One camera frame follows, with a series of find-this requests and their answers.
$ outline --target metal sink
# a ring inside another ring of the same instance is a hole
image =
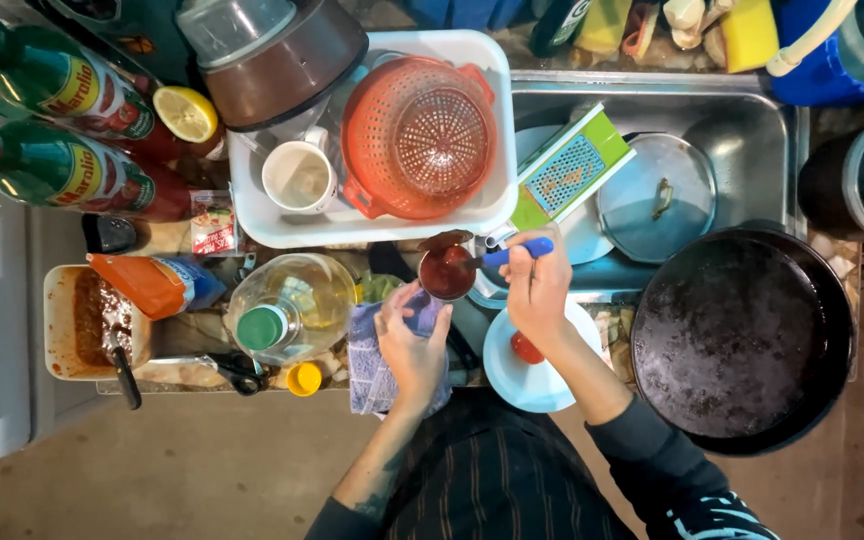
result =
[[[809,152],[809,110],[774,101],[757,76],[513,71],[511,80],[516,131],[567,124],[573,111],[602,102],[623,136],[666,132],[709,157],[718,190],[712,231],[747,225],[805,238],[795,189]],[[481,255],[485,240],[466,247]],[[634,303],[657,269],[612,250],[573,267],[570,298]],[[500,310],[507,293],[505,279],[486,269],[468,297]]]

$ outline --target green grater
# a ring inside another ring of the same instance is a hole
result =
[[[595,105],[518,167],[518,204],[508,226],[528,231],[561,223],[635,154],[602,104]]]

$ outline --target hand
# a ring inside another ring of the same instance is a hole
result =
[[[533,260],[520,244],[538,237],[552,240],[555,249]],[[510,247],[509,264],[502,265],[499,274],[509,284],[506,304],[511,324],[548,358],[553,347],[563,341],[563,332],[574,331],[566,319],[572,265],[562,234],[558,225],[550,223],[520,232],[506,240],[506,245]]]
[[[446,373],[446,336],[452,305],[446,304],[438,312],[430,337],[418,337],[403,320],[415,314],[405,304],[417,292],[418,280],[393,290],[382,303],[382,310],[375,314],[375,331],[379,351],[398,383],[395,403],[424,415]]]

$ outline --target orange colander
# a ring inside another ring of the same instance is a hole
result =
[[[472,64],[419,55],[382,63],[345,106],[345,198],[369,219],[433,219],[461,207],[496,161],[495,99]]]

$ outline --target floor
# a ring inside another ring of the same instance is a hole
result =
[[[864,539],[864,290],[858,379],[794,445],[715,457],[732,488],[785,539]],[[348,394],[149,396],[0,460],[0,540],[302,538],[378,420]],[[618,493],[576,407],[553,415],[618,515]]]

